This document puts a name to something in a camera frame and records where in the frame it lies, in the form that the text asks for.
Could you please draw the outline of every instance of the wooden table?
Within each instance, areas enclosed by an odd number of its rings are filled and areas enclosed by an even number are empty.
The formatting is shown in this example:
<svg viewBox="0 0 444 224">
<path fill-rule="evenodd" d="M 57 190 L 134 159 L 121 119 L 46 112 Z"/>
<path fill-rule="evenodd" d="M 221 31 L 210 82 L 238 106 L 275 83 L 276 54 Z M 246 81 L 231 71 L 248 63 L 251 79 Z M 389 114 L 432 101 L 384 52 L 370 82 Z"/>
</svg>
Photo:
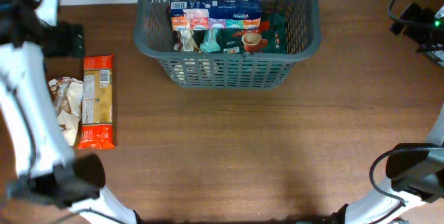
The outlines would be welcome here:
<svg viewBox="0 0 444 224">
<path fill-rule="evenodd" d="M 142 218 L 175 221 L 330 215 L 364 196 L 373 160 L 424 141 L 444 102 L 444 71 L 389 32 L 388 3 L 321 0 L 321 48 L 270 92 L 182 89 L 133 44 L 135 5 L 62 8 L 62 19 L 84 25 L 88 55 L 117 57 L 117 147 L 97 151 L 109 188 Z M 48 77 L 82 78 L 81 60 L 46 64 Z M 0 137 L 4 191 L 15 177 L 4 124 Z M 440 200 L 403 217 L 442 223 L 443 207 Z M 3 211 L 13 223 L 63 214 L 19 201 Z"/>
</svg>

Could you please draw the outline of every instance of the coffee cup image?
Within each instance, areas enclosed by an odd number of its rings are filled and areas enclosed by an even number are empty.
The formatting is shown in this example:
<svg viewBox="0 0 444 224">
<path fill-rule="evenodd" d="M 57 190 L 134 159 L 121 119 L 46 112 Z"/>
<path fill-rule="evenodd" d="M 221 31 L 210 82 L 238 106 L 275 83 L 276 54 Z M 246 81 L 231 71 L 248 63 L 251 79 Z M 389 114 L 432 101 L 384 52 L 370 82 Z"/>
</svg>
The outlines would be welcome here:
<svg viewBox="0 0 444 224">
<path fill-rule="evenodd" d="M 246 33 L 242 36 L 242 43 L 244 43 L 245 51 L 255 53 L 266 47 L 268 40 L 263 40 L 259 33 Z"/>
</svg>

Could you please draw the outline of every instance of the blue package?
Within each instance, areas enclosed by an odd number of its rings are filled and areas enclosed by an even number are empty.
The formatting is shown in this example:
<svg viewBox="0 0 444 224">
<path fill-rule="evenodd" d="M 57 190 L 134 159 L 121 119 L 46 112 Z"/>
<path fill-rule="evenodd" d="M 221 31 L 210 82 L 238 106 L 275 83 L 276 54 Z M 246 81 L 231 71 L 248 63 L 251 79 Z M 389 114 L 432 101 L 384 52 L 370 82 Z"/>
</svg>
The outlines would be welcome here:
<svg viewBox="0 0 444 224">
<path fill-rule="evenodd" d="M 262 7 L 261 2 L 258 0 L 200 0 L 171 2 L 171 18 L 189 20 L 190 27 L 193 25 L 193 20 L 195 18 L 199 18 L 202 21 L 201 17 L 195 15 L 204 15 L 206 12 L 208 13 L 209 19 L 212 19 L 212 21 L 215 19 L 225 19 L 227 21 L 230 20 L 230 22 L 236 22 L 235 25 L 240 26 L 240 28 L 252 29 L 259 28 Z"/>
</svg>

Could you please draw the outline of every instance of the pink package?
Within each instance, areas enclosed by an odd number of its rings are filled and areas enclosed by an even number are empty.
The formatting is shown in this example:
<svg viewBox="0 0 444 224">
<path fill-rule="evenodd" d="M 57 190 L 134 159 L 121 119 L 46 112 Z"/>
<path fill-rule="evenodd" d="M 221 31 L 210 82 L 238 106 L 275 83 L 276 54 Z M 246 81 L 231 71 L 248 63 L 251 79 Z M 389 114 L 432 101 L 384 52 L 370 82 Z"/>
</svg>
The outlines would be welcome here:
<svg viewBox="0 0 444 224">
<path fill-rule="evenodd" d="M 208 30 L 208 9 L 185 9 L 192 30 Z"/>
<path fill-rule="evenodd" d="M 220 28 L 220 29 L 224 29 L 226 25 L 226 20 L 225 19 L 212 19 L 209 18 L 208 19 L 208 27 L 211 28 Z"/>
</svg>

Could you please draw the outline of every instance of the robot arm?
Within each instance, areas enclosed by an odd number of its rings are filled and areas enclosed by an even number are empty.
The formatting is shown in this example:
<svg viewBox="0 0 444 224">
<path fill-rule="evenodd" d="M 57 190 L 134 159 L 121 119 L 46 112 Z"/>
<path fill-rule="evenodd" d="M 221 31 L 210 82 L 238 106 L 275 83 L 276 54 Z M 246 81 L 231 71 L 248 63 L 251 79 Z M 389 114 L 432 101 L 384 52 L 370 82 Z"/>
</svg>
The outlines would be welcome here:
<svg viewBox="0 0 444 224">
<path fill-rule="evenodd" d="M 444 142 L 444 106 L 432 131 L 429 133 L 426 142 L 435 147 L 442 147 Z M 432 155 L 436 156 L 435 159 L 437 157 L 442 157 L 443 154 L 442 149 L 440 150 L 438 149 L 437 151 L 431 151 L 430 153 L 432 152 L 434 152 L 434 154 Z M 418 172 L 415 170 L 427 170 L 430 166 L 424 164 L 426 164 L 427 161 L 434 161 L 435 159 L 421 160 L 420 163 L 416 163 L 415 165 L 413 165 L 411 169 L 403 170 L 404 176 L 410 179 L 418 174 Z M 389 175 L 391 174 L 391 168 L 393 168 L 392 165 L 393 163 L 397 164 L 399 163 L 399 161 L 395 160 L 388 161 L 387 172 Z M 379 185 L 380 189 L 386 193 L 401 197 L 405 201 L 405 204 L 392 197 L 388 197 L 381 194 L 376 189 L 373 189 L 367 196 L 365 196 L 361 200 L 358 200 L 357 202 L 352 203 L 351 205 L 344 206 L 342 210 L 334 214 L 334 216 L 336 216 L 336 218 L 338 219 L 343 218 L 343 220 L 336 220 L 335 223 L 387 224 L 390 223 L 392 220 L 396 219 L 397 217 L 399 217 L 401 214 L 405 213 L 406 211 L 414 207 L 419 207 L 426 203 L 433 202 L 438 198 L 441 198 L 442 196 L 444 196 L 442 192 L 443 189 L 439 185 L 439 182 L 442 181 L 442 178 L 439 175 L 437 176 L 435 175 L 443 171 L 443 163 L 441 161 L 438 162 L 437 164 L 432 164 L 431 166 L 435 166 L 434 171 L 432 171 L 435 173 L 430 173 L 429 175 L 426 175 L 424 177 L 426 178 L 424 179 L 424 181 L 426 181 L 425 184 L 427 185 L 426 189 L 420 188 L 419 184 L 423 183 L 418 183 L 417 185 L 409 185 L 412 187 L 418 187 L 419 190 L 417 190 L 416 192 L 395 191 L 393 190 L 393 185 L 396 185 L 398 182 L 396 180 L 389 179 L 387 176 L 384 177 L 382 183 Z"/>
<path fill-rule="evenodd" d="M 96 155 L 76 158 L 58 127 L 38 44 L 58 0 L 0 0 L 0 106 L 16 157 L 8 198 L 56 205 L 92 223 L 138 223 L 105 185 Z"/>
</svg>

